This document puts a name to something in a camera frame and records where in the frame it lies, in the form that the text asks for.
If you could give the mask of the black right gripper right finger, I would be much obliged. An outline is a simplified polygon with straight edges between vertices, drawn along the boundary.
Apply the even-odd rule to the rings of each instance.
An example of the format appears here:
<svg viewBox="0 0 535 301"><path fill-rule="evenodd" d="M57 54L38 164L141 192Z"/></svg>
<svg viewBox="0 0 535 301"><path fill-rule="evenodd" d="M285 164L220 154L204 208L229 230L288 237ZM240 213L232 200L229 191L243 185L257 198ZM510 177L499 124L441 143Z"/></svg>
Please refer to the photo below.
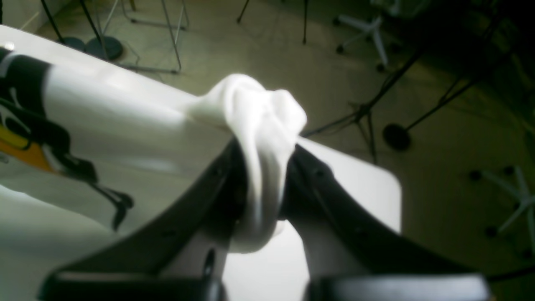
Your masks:
<svg viewBox="0 0 535 301"><path fill-rule="evenodd" d="M403 238L361 206L300 145L288 163L282 215L300 236L304 301L488 301L474 269Z"/></svg>

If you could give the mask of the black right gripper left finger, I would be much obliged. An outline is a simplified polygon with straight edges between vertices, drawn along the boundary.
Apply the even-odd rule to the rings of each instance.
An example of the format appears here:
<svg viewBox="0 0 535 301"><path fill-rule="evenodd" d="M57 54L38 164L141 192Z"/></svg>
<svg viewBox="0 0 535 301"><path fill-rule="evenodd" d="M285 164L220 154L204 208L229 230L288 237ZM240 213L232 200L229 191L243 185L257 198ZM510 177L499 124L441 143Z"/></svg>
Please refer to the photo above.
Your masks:
<svg viewBox="0 0 535 301"><path fill-rule="evenodd" d="M54 270L40 301L227 301L222 282L246 198L237 139L166 211L111 246Z"/></svg>

